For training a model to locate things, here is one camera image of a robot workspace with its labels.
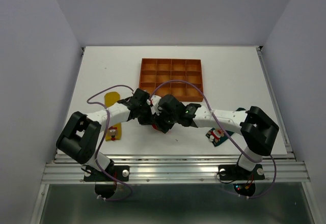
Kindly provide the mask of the dark green sock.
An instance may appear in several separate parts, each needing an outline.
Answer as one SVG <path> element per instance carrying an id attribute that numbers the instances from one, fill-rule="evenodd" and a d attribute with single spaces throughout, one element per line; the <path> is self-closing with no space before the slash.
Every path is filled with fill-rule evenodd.
<path id="1" fill-rule="evenodd" d="M 244 108 L 238 108 L 233 111 L 229 110 L 206 110 L 203 115 L 204 127 L 211 127 L 206 133 L 206 137 L 215 146 L 219 146 L 233 134 L 241 135 L 241 122 L 247 117 Z"/>

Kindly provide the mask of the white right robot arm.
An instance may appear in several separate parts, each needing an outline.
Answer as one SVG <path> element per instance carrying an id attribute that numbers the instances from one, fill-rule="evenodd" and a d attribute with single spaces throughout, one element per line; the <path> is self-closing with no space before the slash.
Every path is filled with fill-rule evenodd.
<path id="1" fill-rule="evenodd" d="M 209 105 L 190 103 L 184 105 L 173 95 L 150 99 L 154 123 L 159 131 L 166 133 L 174 124 L 183 127 L 215 128 L 222 130 L 234 145 L 235 141 L 229 132 L 242 135 L 247 146 L 241 152 L 238 163 L 234 166 L 236 176 L 246 178 L 262 157 L 270 156 L 279 126 L 259 107 L 252 106 L 249 110 L 218 110 Z"/>

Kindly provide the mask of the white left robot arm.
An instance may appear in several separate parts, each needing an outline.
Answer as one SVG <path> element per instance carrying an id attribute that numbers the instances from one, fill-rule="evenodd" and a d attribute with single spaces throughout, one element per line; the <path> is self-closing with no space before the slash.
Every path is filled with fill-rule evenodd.
<path id="1" fill-rule="evenodd" d="M 92 167 L 101 180 L 112 179 L 114 163 L 96 148 L 99 136 L 106 136 L 108 129 L 113 125 L 143 115 L 151 117 L 151 109 L 147 103 L 149 98 L 149 93 L 136 89 L 132 96 L 103 110 L 90 114 L 74 112 L 57 139 L 57 149 L 79 164 Z"/>

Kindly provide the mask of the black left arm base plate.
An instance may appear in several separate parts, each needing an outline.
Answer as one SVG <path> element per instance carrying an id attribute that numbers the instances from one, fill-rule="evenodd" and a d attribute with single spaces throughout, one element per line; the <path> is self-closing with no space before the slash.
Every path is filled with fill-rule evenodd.
<path id="1" fill-rule="evenodd" d="M 105 169 L 106 174 L 88 165 L 83 165 L 81 170 L 84 172 L 85 182 L 113 182 L 114 180 L 108 177 L 107 174 L 122 182 L 129 181 L 130 166 L 128 165 L 108 166 Z"/>

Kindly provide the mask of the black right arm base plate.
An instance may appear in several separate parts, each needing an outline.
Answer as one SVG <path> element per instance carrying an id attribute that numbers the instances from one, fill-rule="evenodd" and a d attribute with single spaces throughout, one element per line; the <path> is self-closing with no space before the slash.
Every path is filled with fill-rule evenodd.
<path id="1" fill-rule="evenodd" d="M 264 170 L 261 164 L 255 165 L 252 171 L 245 170 L 235 164 L 222 164 L 219 165 L 216 175 L 223 182 L 250 180 L 252 177 L 254 180 L 265 179 Z"/>

